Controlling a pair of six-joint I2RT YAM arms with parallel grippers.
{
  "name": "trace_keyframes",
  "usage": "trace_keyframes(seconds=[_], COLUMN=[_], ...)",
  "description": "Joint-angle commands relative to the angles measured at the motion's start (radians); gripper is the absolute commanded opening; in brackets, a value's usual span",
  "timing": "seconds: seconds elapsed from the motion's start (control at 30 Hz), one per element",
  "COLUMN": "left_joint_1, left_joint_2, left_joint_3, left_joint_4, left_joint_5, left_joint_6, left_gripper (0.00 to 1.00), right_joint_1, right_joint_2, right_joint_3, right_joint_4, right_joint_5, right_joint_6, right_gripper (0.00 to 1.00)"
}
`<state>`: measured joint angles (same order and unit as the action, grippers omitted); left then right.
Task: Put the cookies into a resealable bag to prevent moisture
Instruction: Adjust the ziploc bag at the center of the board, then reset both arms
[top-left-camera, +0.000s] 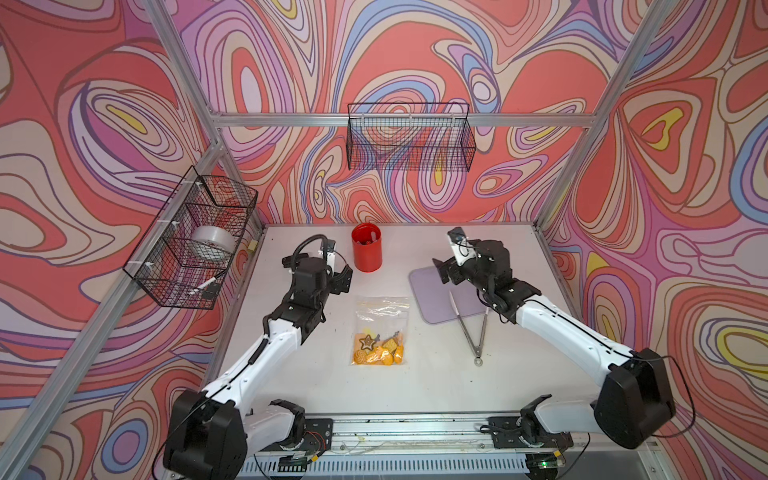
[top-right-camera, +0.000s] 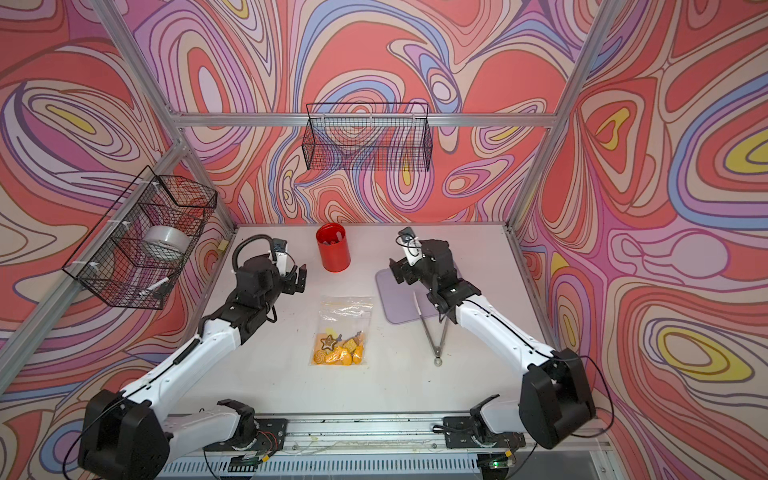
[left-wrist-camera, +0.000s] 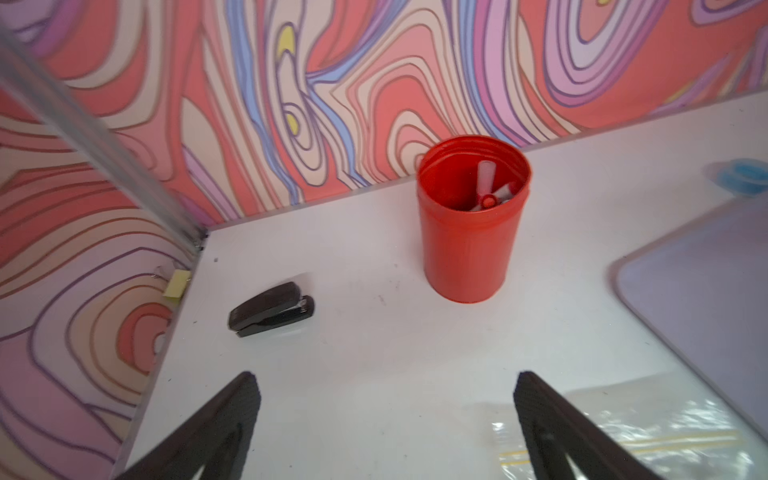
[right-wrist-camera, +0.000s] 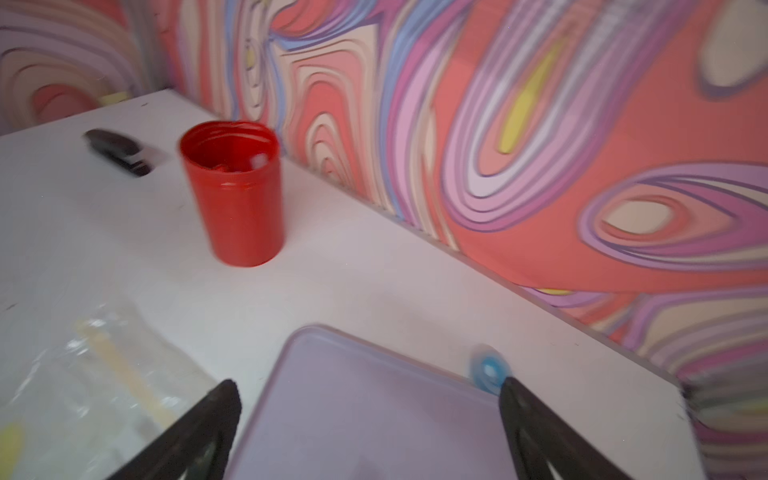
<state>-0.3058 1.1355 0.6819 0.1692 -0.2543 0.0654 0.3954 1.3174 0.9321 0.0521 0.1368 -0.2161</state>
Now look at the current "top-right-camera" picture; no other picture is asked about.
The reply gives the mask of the brown star cookie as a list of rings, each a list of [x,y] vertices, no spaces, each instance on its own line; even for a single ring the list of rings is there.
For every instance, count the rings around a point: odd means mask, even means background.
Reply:
[[[320,339],[321,349],[326,351],[333,351],[340,340],[341,336],[333,337],[332,335],[327,335],[326,337],[322,337]]]

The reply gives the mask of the clear bag with yellow lion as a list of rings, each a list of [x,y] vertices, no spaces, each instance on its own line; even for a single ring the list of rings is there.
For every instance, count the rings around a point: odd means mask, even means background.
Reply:
[[[345,366],[345,365],[316,365],[313,355],[322,350],[320,339],[327,335],[341,336],[335,349],[343,348],[342,345],[349,339],[355,339],[358,346],[364,346],[363,361],[361,364],[348,365],[357,367],[366,362],[368,329],[373,316],[374,301],[370,296],[323,296],[318,309],[317,329],[313,339],[311,365],[315,366]]]

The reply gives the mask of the orange shell cookie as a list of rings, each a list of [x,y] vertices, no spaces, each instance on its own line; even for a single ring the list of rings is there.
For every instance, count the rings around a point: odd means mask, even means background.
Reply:
[[[327,351],[325,351],[325,350],[318,350],[313,355],[313,362],[316,365],[327,364],[328,363],[328,361],[327,361],[328,356],[329,356],[329,353]]]

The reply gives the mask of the yellow waffle cookie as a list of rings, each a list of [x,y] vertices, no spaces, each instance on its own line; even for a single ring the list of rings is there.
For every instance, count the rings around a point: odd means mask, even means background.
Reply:
[[[358,348],[358,344],[357,344],[357,342],[355,341],[355,339],[349,339],[349,340],[347,340],[347,341],[346,341],[346,342],[345,342],[345,343],[342,345],[342,347],[343,347],[344,349],[346,349],[346,350],[347,350],[349,353],[353,353],[353,352],[354,352],[354,351],[355,351],[355,350]]]

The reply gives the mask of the orange fish cookie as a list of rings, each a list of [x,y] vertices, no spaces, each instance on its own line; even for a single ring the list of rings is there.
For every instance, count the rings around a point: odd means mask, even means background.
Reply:
[[[353,363],[353,357],[346,348],[338,348],[325,356],[324,363],[327,365],[348,366]]]
[[[352,352],[352,362],[354,364],[361,364],[363,361],[363,355],[364,355],[364,346],[359,345],[353,352]]]

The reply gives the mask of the steel tongs with silicone tips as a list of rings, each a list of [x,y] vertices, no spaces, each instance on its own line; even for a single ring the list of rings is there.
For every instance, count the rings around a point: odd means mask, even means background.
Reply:
[[[414,292],[413,301],[418,319],[432,350],[433,363],[436,367],[441,367],[448,333],[448,322],[443,319],[442,314],[433,305],[428,303],[425,294]]]

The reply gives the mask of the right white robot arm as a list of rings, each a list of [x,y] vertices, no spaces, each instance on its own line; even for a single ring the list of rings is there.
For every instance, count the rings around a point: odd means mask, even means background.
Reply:
[[[389,262],[395,282],[423,285],[439,319],[474,334],[512,367],[515,396],[494,394],[476,404],[463,435],[493,447],[506,435],[529,434],[552,449],[596,418],[586,368],[576,352],[556,350],[502,315],[458,273],[448,242],[421,240],[409,227],[399,231],[396,242],[404,256]]]

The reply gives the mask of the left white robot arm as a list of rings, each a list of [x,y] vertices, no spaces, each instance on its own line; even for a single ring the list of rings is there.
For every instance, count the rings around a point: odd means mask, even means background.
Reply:
[[[277,321],[280,296],[305,289],[307,268],[283,239],[250,236],[234,248],[231,261],[235,288],[189,341],[123,389],[104,389],[88,402],[82,432],[68,451],[80,468],[102,479],[154,479],[168,463],[210,445],[255,447],[259,423],[243,402],[224,399],[182,419],[169,417],[213,366]]]

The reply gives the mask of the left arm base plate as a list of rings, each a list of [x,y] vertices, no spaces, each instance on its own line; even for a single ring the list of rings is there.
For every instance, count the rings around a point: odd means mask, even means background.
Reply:
[[[287,427],[285,418],[258,418],[245,436],[206,446],[203,459],[208,472],[215,476],[256,473],[283,450]]]

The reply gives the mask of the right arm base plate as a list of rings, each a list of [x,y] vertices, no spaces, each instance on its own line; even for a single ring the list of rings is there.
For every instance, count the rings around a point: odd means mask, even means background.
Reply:
[[[446,416],[432,426],[434,434],[442,435],[448,449],[503,448],[517,451],[526,446],[522,433],[493,433],[482,421],[473,416]]]

